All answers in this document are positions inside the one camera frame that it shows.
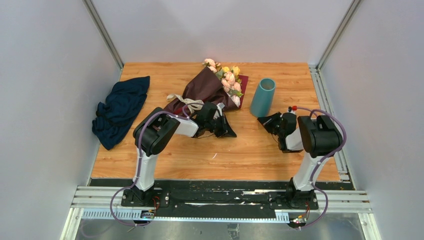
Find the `teal conical vase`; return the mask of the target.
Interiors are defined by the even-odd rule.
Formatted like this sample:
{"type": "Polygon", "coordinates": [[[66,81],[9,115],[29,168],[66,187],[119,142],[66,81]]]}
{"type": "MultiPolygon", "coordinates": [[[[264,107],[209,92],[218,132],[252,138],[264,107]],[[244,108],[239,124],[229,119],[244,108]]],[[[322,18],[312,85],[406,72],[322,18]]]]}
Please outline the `teal conical vase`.
{"type": "Polygon", "coordinates": [[[263,78],[259,81],[250,104],[250,113],[259,118],[266,117],[271,109],[276,83],[271,78],[263,78]]]}

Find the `cream ribbon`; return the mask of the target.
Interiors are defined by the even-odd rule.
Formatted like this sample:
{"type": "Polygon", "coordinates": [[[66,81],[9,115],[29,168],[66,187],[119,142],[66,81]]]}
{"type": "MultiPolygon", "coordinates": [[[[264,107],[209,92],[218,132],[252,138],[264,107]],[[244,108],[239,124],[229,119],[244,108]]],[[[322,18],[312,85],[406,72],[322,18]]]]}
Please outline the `cream ribbon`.
{"type": "Polygon", "coordinates": [[[193,100],[191,98],[184,98],[181,95],[172,93],[169,94],[166,99],[170,102],[171,100],[179,100],[180,102],[184,103],[184,105],[187,105],[187,108],[191,114],[193,114],[195,111],[198,111],[202,108],[204,102],[202,100],[193,100]]]}

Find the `maroon wrapping paper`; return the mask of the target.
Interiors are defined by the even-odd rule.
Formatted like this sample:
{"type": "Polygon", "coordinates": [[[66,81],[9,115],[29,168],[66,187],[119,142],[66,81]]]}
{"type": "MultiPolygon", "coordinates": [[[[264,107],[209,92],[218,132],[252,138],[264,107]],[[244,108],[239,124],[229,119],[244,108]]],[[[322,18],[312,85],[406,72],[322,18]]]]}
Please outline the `maroon wrapping paper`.
{"type": "Polygon", "coordinates": [[[181,96],[172,96],[164,110],[179,116],[192,114],[194,111],[202,108],[202,105],[193,104],[183,108],[186,104],[183,101],[193,100],[200,103],[211,102],[215,105],[224,104],[223,111],[238,110],[242,106],[243,96],[240,97],[240,103],[235,103],[219,78],[207,67],[197,74],[185,87],[181,96]]]}

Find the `pink yellow flower bunch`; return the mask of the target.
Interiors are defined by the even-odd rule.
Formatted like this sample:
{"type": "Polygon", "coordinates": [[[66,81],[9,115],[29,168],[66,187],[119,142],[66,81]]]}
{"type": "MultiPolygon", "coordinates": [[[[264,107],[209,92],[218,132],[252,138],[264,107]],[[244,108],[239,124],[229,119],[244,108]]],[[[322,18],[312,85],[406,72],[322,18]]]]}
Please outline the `pink yellow flower bunch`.
{"type": "Polygon", "coordinates": [[[212,58],[205,58],[202,65],[210,69],[222,84],[222,90],[233,104],[240,108],[245,96],[248,78],[241,75],[238,66],[223,66],[212,58]]]}

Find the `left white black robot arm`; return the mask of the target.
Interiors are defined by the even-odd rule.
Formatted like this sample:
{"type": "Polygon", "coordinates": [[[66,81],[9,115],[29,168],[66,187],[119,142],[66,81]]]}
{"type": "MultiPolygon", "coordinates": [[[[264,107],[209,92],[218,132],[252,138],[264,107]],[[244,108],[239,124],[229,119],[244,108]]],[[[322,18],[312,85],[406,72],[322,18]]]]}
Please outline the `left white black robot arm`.
{"type": "Polygon", "coordinates": [[[133,183],[126,190],[140,206],[149,206],[153,201],[158,156],[174,135],[199,138],[210,132],[216,138],[237,137],[223,112],[223,103],[206,102],[197,106],[199,110],[187,113],[188,106],[184,105],[182,116],[157,107],[135,128],[137,166],[133,183]]]}

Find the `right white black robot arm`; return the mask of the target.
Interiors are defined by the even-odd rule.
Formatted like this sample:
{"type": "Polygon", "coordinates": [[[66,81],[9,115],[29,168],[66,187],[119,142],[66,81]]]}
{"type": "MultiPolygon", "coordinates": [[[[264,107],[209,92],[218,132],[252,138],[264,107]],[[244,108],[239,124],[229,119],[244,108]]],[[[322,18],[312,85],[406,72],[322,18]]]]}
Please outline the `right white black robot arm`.
{"type": "Polygon", "coordinates": [[[285,191],[286,204],[292,209],[313,198],[316,179],[324,164],[347,140],[344,127],[334,116],[321,109],[313,109],[311,113],[316,117],[297,116],[289,111],[257,119],[268,133],[278,137],[278,147],[283,153],[305,152],[285,191]]]}

